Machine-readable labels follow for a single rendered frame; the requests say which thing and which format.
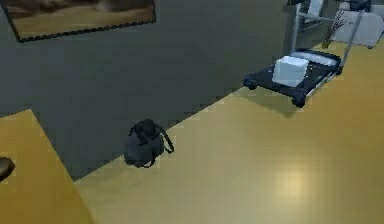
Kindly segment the white box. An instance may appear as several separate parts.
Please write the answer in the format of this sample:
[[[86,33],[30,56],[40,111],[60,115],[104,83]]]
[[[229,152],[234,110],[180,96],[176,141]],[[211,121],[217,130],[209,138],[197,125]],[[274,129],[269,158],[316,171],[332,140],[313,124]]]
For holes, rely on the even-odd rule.
[[[306,75],[309,61],[302,58],[284,56],[274,65],[272,80],[278,84],[296,87]]]

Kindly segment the dark grey backpack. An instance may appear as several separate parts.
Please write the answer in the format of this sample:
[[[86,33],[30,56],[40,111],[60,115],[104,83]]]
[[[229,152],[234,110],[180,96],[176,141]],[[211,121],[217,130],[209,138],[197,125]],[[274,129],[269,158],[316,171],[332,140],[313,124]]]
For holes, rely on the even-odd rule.
[[[123,156],[129,166],[150,168],[164,151],[174,152],[171,139],[162,126],[145,119],[131,127]]]

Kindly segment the black treadmill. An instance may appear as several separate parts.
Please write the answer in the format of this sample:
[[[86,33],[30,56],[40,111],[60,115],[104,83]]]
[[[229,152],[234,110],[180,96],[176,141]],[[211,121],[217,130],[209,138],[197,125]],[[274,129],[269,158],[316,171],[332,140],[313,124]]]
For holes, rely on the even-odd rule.
[[[250,90],[255,90],[257,87],[262,87],[274,92],[278,92],[282,95],[291,98],[291,102],[298,108],[302,108],[306,104],[306,99],[312,95],[312,93],[318,89],[323,83],[326,83],[333,79],[334,76],[338,76],[343,72],[344,64],[348,58],[351,50],[352,41],[355,37],[356,30],[360,24],[363,9],[359,11],[359,16],[354,22],[354,30],[352,36],[347,42],[344,55],[342,57],[334,54],[316,51],[308,48],[297,48],[297,35],[300,27],[300,20],[313,19],[320,21],[334,21],[335,19],[311,15],[301,11],[301,5],[307,0],[287,0],[287,5],[295,6],[295,17],[292,35],[291,51],[288,55],[297,58],[306,59],[309,61],[306,75],[301,83],[296,87],[289,87],[283,84],[278,84],[272,80],[274,71],[274,63],[259,70],[255,73],[250,73],[245,76],[243,85]]]

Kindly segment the dry twig house plant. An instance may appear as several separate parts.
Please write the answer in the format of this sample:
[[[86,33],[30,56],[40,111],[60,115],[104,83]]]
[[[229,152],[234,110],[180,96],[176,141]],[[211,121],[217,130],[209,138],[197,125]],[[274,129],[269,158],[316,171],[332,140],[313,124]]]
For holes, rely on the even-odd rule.
[[[343,11],[338,11],[335,16],[335,20],[327,27],[324,34],[324,38],[321,42],[321,48],[327,49],[332,42],[332,37],[335,35],[336,31],[345,24],[342,16],[344,15]]]

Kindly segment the yellow wooden door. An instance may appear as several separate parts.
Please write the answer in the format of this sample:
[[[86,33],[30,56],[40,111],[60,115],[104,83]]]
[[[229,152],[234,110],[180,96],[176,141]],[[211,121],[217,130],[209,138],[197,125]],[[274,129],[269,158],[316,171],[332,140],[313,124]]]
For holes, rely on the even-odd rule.
[[[0,224],[97,224],[37,118],[0,118],[0,157],[15,164],[0,182]]]

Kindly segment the white sofa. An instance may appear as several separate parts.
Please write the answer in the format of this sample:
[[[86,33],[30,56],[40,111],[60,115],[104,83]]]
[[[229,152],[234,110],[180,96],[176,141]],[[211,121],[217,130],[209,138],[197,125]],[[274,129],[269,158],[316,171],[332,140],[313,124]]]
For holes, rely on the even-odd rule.
[[[333,40],[344,43],[349,41],[361,9],[364,12],[352,43],[368,49],[376,46],[384,32],[384,18],[371,11],[371,0],[343,0],[339,4],[337,16],[346,20],[346,23],[335,32]]]

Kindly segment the framed brown wall picture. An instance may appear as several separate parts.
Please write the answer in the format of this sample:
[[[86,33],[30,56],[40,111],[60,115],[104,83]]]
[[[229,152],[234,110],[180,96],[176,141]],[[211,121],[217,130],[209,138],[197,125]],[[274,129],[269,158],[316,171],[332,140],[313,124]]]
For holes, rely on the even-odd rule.
[[[18,42],[156,21],[154,0],[0,0]]]

